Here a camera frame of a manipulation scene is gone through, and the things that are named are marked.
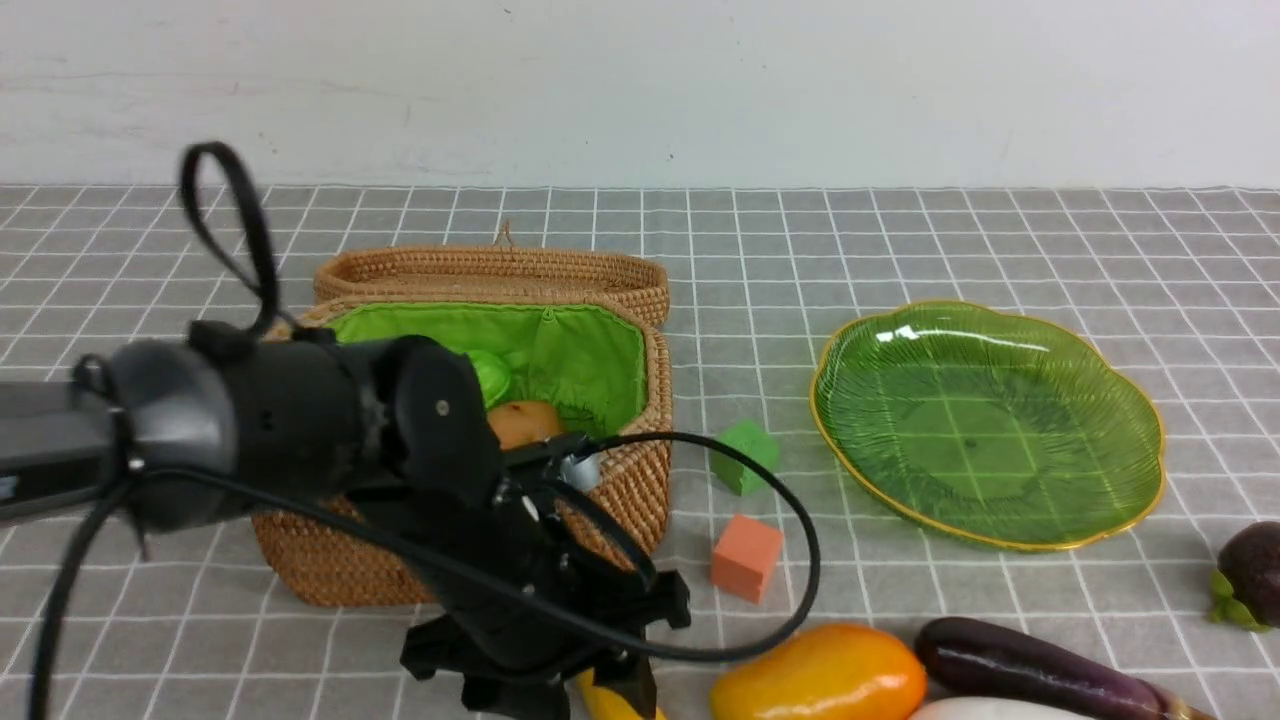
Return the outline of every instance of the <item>green glass plate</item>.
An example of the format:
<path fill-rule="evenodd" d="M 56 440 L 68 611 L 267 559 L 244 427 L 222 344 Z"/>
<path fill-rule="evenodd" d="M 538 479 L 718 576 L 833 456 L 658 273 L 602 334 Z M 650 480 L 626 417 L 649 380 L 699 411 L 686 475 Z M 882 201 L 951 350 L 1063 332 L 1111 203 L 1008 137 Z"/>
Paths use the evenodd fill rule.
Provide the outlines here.
<path fill-rule="evenodd" d="M 876 497 L 1001 548 L 1119 533 L 1165 488 L 1151 400 L 1083 340 L 1034 318 L 934 301 L 859 319 L 827 345 L 810 406 Z"/>

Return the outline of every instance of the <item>orange mango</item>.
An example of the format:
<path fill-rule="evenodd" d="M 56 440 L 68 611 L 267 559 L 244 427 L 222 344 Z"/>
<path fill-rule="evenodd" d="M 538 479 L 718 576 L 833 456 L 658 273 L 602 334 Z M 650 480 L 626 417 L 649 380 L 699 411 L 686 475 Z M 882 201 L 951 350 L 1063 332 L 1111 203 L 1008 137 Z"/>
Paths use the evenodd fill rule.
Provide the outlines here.
<path fill-rule="evenodd" d="M 927 689 L 902 641 L 832 623 L 722 675 L 710 705 L 716 720 L 906 720 Z"/>

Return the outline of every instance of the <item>orange cube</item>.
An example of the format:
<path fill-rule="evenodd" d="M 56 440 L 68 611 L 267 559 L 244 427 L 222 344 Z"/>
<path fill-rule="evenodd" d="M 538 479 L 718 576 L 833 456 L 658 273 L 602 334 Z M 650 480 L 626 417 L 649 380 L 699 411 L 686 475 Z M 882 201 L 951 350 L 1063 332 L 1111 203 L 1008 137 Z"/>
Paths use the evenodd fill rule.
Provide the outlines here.
<path fill-rule="evenodd" d="M 756 605 L 782 555 L 782 533 L 759 520 L 733 515 L 712 552 L 712 584 Z"/>

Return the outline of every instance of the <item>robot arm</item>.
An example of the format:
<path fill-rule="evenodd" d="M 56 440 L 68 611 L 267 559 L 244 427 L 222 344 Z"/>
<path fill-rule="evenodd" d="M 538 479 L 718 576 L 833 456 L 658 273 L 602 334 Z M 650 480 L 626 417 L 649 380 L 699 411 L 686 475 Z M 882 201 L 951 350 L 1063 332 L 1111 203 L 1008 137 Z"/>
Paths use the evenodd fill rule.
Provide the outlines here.
<path fill-rule="evenodd" d="M 211 154 L 241 206 L 257 282 L 218 249 L 196 205 L 198 159 Z M 502 452 L 470 360 L 430 338 L 339 345 L 278 307 L 261 209 L 229 147 L 197 145 L 182 196 L 196 233 L 262 300 L 239 329 L 197 320 L 186 342 L 138 341 L 86 356 L 65 383 L 0 384 L 0 521 L 93 505 L 46 603 L 32 679 L 32 720 L 44 720 L 49 670 L 76 570 L 116 506 L 140 538 L 289 510 L 404 557 L 445 615 L 410 630 L 401 656 L 415 678 L 463 675 L 472 711 L 567 720 L 564 680 L 594 669 L 653 719 L 649 657 L 728 662 L 786 639 L 818 589 L 817 530 L 799 500 L 745 455 L 684 433 L 591 441 L 564 436 Z M 260 342 L 275 316 L 292 342 Z M 812 570 L 796 612 L 769 635 L 724 650 L 649 643 L 645 628 L 690 624 L 689 591 L 652 561 L 603 510 L 559 475 L 563 460 L 628 442 L 685 441 L 760 474 L 796 510 Z M 344 496 L 364 523 L 320 503 Z M 582 547 L 561 512 L 572 509 L 609 537 L 631 569 Z"/>

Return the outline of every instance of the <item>green basket lining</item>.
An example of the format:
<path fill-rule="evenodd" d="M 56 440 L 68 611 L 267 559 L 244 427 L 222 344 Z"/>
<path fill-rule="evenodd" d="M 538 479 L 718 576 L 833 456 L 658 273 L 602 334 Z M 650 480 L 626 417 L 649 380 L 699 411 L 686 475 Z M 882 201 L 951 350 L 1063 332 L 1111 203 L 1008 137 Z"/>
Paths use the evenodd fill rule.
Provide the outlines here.
<path fill-rule="evenodd" d="M 595 305 L 376 302 L 329 323 L 339 342 L 424 334 L 511 368 L 511 401 L 549 402 L 570 430 L 614 434 L 648 402 L 644 333 Z"/>

